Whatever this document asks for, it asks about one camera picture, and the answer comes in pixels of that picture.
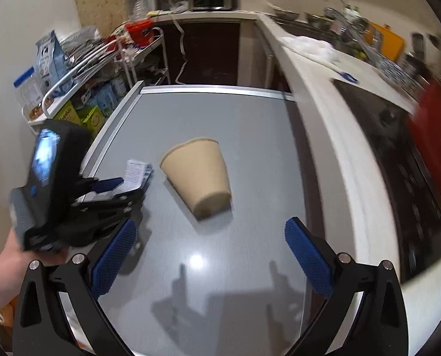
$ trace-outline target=handheld device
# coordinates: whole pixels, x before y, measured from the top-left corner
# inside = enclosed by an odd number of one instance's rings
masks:
[[[76,202],[95,191],[113,190],[122,178],[83,178],[80,165],[91,133],[65,120],[46,120],[31,158],[27,183],[10,192],[10,214],[22,249],[49,251],[85,246],[108,236],[129,217],[130,205],[143,197],[133,190],[108,201]]]

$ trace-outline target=red container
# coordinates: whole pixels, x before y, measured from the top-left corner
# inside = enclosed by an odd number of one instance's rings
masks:
[[[153,21],[150,19],[143,19],[134,23],[125,24],[126,30],[134,42],[141,47],[147,47],[153,42],[155,37],[153,33]]]
[[[441,83],[425,89],[409,130],[441,194]]]

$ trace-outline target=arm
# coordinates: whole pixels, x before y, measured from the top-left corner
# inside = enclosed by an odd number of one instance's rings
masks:
[[[44,265],[65,262],[67,250],[60,252],[23,252],[13,229],[10,229],[4,249],[0,254],[0,308],[19,294],[26,269],[32,260],[40,260]]]

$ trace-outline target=paper cup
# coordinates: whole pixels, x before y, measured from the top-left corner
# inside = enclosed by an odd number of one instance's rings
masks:
[[[181,143],[165,154],[160,167],[196,218],[228,207],[231,187],[215,140],[196,138]]]

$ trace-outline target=cooktop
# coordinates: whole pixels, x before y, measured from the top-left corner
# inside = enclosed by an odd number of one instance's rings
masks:
[[[441,196],[407,128],[409,113],[352,84],[334,80],[382,172],[399,240],[400,282],[441,258]]]

